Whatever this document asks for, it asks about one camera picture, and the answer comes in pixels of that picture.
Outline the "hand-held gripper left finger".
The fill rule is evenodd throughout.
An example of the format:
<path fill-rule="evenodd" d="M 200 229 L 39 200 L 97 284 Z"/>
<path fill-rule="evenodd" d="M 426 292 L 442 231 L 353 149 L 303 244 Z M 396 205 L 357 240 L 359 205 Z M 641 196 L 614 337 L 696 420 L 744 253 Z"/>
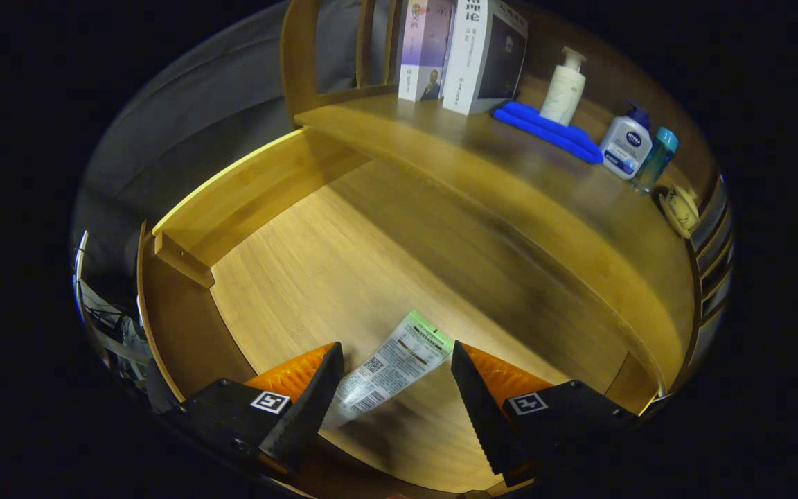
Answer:
<path fill-rule="evenodd" d="M 279 478 L 297 471 L 319 436 L 342 376 L 342 344 L 324 344 L 244 383 L 216 379 L 169 410 L 167 423 L 237 469 Z"/>

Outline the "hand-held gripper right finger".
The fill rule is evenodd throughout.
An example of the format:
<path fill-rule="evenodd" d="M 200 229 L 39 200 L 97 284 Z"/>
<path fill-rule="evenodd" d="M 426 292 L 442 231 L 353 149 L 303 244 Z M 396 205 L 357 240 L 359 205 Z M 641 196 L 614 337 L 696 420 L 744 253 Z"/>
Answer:
<path fill-rule="evenodd" d="M 607 454 L 649 404 L 649 376 L 631 355 L 604 392 L 580 380 L 547 382 L 462 342 L 452 375 L 488 464 L 508 487 L 557 479 Z"/>

